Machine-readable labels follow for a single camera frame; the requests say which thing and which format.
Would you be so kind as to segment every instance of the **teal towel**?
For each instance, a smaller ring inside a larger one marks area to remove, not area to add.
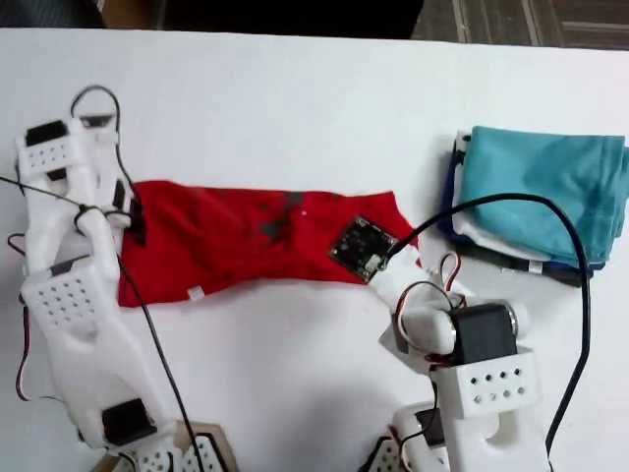
[[[590,263],[604,263],[620,236],[629,195],[622,136],[561,136],[477,126],[463,166],[461,201],[504,192],[546,197],[575,225]],[[480,227],[577,265],[565,228],[547,207],[497,202],[471,210]]]

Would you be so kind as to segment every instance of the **black cable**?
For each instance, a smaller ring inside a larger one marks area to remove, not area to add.
[[[432,414],[430,415],[430,419],[420,431],[417,431],[416,433],[413,433],[412,435],[407,436],[400,442],[400,445],[399,445],[400,463],[402,464],[405,470],[408,470],[408,468],[405,466],[404,458],[402,457],[403,452],[404,452],[404,444],[406,444],[406,442],[414,438],[418,438],[419,436],[425,435],[428,432],[428,430],[432,428],[432,425],[434,424],[434,420],[436,420],[436,411],[437,411],[436,405],[437,405],[437,400],[438,400],[438,395],[437,395],[438,391],[437,391],[436,383],[435,382],[431,382],[431,383],[432,383],[432,392],[434,393],[434,405],[432,406],[432,409],[430,410],[432,412]]]
[[[175,382],[175,379],[173,378],[173,375],[170,372],[168,361],[166,361],[166,356],[164,355],[164,351],[161,347],[161,343],[159,342],[159,338],[157,337],[157,331],[155,330],[155,325],[153,324],[153,320],[150,317],[150,313],[148,312],[148,307],[146,306],[146,303],[144,302],[142,295],[140,295],[140,290],[138,289],[138,286],[136,285],[134,280],[131,278],[129,271],[123,264],[122,259],[120,259],[120,256],[117,256],[117,257],[118,257],[118,266],[120,266],[120,270],[124,273],[125,278],[129,282],[129,285],[131,285],[131,289],[133,290],[134,294],[136,295],[136,298],[138,299],[138,302],[140,302],[140,306],[142,307],[144,317],[146,318],[146,323],[148,324],[148,329],[150,330],[150,335],[153,338],[155,348],[157,349],[157,354],[159,355],[161,364],[164,367],[164,372],[166,373],[168,382],[170,382],[170,386],[172,387],[173,392],[175,393],[175,397],[177,398],[179,409],[181,410],[181,414],[184,417],[184,424],[186,425],[186,430],[188,430],[188,436],[190,436],[190,439],[193,442],[192,446],[193,446],[193,449],[195,450],[195,456],[197,457],[197,462],[199,463],[199,469],[202,472],[204,470],[203,461],[200,458],[200,451],[199,451],[199,447],[197,446],[197,441],[195,441],[195,433],[193,432],[193,427],[190,424],[190,420],[188,419],[188,414],[186,413],[186,407],[184,406],[184,401],[181,399],[181,394],[179,393],[179,388],[177,387],[177,383]]]
[[[24,238],[24,233],[11,233],[9,236],[7,236],[7,244],[16,253],[21,254],[22,256],[26,256],[27,253],[25,252],[25,250],[17,246],[16,243],[13,242],[13,238]]]
[[[79,93],[77,93],[77,95],[75,96],[75,98],[72,100],[72,104],[70,105],[70,116],[72,116],[73,118],[75,118],[75,110],[77,108],[77,105],[79,104],[79,102],[83,99],[84,96],[86,96],[88,93],[90,93],[91,91],[102,91],[104,93],[106,93],[107,95],[109,95],[109,97],[113,100],[114,102],[114,106],[116,108],[116,134],[118,135],[118,141],[116,142],[116,160],[118,160],[118,165],[120,166],[120,170],[122,171],[122,173],[124,174],[125,178],[127,179],[127,182],[129,183],[129,187],[131,188],[131,191],[134,193],[134,196],[136,197],[136,199],[138,200],[138,204],[140,206],[140,208],[142,208],[142,200],[140,198],[140,194],[138,193],[138,190],[136,189],[136,184],[134,183],[134,181],[132,180],[131,176],[129,175],[129,172],[127,172],[127,168],[125,167],[125,165],[122,162],[122,156],[120,153],[120,118],[121,118],[121,113],[120,113],[120,102],[118,101],[118,97],[116,96],[116,94],[111,91],[109,88],[105,87],[105,86],[101,86],[101,85],[92,85],[92,86],[87,86],[85,87],[83,90],[81,90]]]
[[[50,191],[45,190],[45,189],[39,189],[37,187],[33,187],[31,185],[25,184],[23,182],[15,180],[15,179],[11,179],[9,177],[5,177],[3,175],[0,175],[0,181],[6,182],[8,184],[17,185],[23,191],[24,191],[24,189],[29,189],[29,190],[33,190],[35,192],[39,192],[40,194],[45,194],[45,195],[48,195],[50,197],[54,197],[55,199],[63,200],[65,202],[68,202],[69,204],[73,204],[73,205],[76,205],[76,206],[80,205],[79,202],[76,202],[76,201],[74,201],[72,199],[69,199],[68,197],[64,197],[63,195],[58,195],[58,194],[55,194],[54,192],[50,192]]]
[[[577,256],[577,261],[579,262],[579,274],[581,278],[581,298],[582,298],[582,308],[583,308],[583,321],[582,321],[582,333],[581,333],[581,354],[579,355],[579,359],[574,368],[572,376],[570,377],[570,381],[561,397],[561,401],[559,402],[559,406],[552,418],[552,422],[550,423],[550,427],[548,428],[548,433],[546,434],[546,451],[548,455],[550,455],[550,450],[552,449],[552,443],[554,442],[555,435],[557,434],[557,430],[559,429],[559,425],[563,420],[563,417],[568,409],[568,405],[570,404],[570,400],[572,399],[572,395],[574,394],[575,389],[577,388],[577,384],[579,383],[579,379],[581,378],[583,371],[588,362],[588,356],[590,355],[590,343],[592,336],[592,320],[591,320],[591,306],[590,306],[590,279],[588,278],[588,258],[586,256],[586,252],[583,248],[583,243],[579,238],[579,234],[575,229],[574,225],[566,216],[566,214],[551,200],[545,199],[544,197],[539,197],[536,195],[527,195],[527,194],[516,194],[516,193],[508,193],[508,194],[496,194],[490,195],[487,197],[482,197],[480,199],[471,200],[469,202],[464,202],[461,205],[454,206],[453,208],[442,211],[441,213],[436,214],[435,216],[429,218],[424,223],[420,224],[417,228],[415,228],[411,233],[400,240],[389,250],[388,254],[383,260],[383,263],[380,265],[380,269],[386,267],[388,261],[399,253],[404,247],[410,244],[413,239],[415,239],[420,233],[422,233],[427,228],[433,226],[439,220],[451,216],[453,214],[458,213],[459,211],[463,211],[467,208],[478,207],[480,205],[490,204],[493,202],[502,202],[502,201],[521,201],[521,202],[535,202],[538,204],[546,205],[548,208],[554,212],[564,227],[568,231],[570,235],[570,240],[575,249],[575,253]]]

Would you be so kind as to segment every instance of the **black circuit board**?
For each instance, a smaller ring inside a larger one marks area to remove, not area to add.
[[[345,230],[334,247],[330,257],[369,282],[377,272],[377,264],[384,259],[397,239],[370,221],[357,217]]]

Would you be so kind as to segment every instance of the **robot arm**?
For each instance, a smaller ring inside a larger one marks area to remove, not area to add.
[[[117,140],[99,123],[57,121],[18,138],[22,183],[63,197],[26,189],[22,297],[45,337],[55,387],[80,435],[90,447],[117,453],[153,447],[172,437],[176,424],[140,345],[120,321],[112,226],[115,232],[131,224],[126,214],[133,197],[99,159],[109,154],[111,162]],[[108,210],[116,212],[106,217]],[[56,263],[65,242],[77,237],[85,252]]]
[[[378,237],[373,227],[363,224],[362,230],[354,228],[341,237],[352,250],[341,262],[354,267],[357,275],[366,274],[389,308],[392,323],[381,342],[408,367],[428,375],[438,397],[436,411],[430,403],[412,405],[394,417],[398,440],[412,437],[402,441],[406,445],[399,452],[406,453],[405,467],[410,464],[421,472],[549,472],[536,413],[542,400],[536,359],[518,344],[530,325],[524,307],[471,297],[456,283],[460,293],[446,293],[439,287],[440,274],[416,265],[419,253],[413,246],[380,267],[390,236]],[[421,296],[410,299],[400,313],[400,294],[413,286]],[[439,362],[431,367],[427,358]],[[436,453],[444,445],[447,457]],[[388,457],[379,466],[390,470],[390,464]]]

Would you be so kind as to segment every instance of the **white surface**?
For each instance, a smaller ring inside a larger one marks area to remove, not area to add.
[[[393,189],[413,223],[437,207],[459,129],[629,133],[623,52],[133,31],[0,30],[0,41],[3,174],[13,173],[15,136],[68,113],[89,83],[118,94],[122,152],[138,180]],[[2,234],[25,228],[16,189],[0,186],[0,210]],[[593,281],[591,364],[557,436],[557,471],[625,464],[628,381],[615,366],[629,355],[617,297],[627,241]],[[442,249],[435,233],[423,239],[430,263]],[[86,470],[97,454],[75,442],[60,405],[13,393],[21,261],[0,254],[0,456],[7,470]],[[469,260],[460,277],[477,294],[528,303],[547,426],[577,356],[578,290]],[[431,397],[428,380],[377,343],[388,315],[367,288],[260,282],[152,313],[191,417],[224,426],[245,472],[356,470],[396,408]],[[125,322],[154,353],[141,313]],[[33,344],[26,383],[44,392],[45,349],[39,336]]]

